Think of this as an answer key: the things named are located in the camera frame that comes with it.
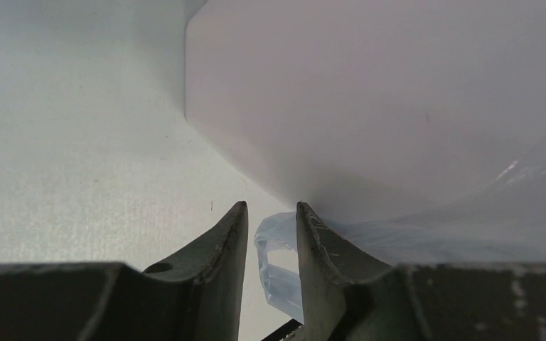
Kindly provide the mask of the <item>blue plastic trash bag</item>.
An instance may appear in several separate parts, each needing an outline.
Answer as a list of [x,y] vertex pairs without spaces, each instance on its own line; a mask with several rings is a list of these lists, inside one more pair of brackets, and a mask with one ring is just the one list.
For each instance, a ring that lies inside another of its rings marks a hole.
[[448,264],[546,274],[546,134],[492,183],[447,205],[328,226],[390,265]]

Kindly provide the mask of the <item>white translucent trash bin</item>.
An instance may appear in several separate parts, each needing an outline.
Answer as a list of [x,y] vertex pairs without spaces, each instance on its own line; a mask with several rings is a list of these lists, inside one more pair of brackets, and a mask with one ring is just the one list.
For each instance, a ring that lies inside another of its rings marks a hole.
[[546,1],[209,1],[186,29],[186,118],[286,205],[443,205],[546,134]]

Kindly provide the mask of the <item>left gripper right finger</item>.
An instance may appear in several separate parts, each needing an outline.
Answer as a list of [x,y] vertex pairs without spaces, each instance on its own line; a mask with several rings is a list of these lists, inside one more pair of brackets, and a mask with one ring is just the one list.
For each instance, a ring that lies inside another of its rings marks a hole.
[[389,266],[300,202],[307,340],[546,340],[546,263]]

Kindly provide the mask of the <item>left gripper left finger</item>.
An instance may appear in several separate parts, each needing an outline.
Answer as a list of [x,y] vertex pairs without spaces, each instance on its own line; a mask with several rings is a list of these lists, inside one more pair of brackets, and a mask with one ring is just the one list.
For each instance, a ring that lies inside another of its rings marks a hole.
[[0,340],[236,340],[248,209],[143,271],[119,262],[0,264]]

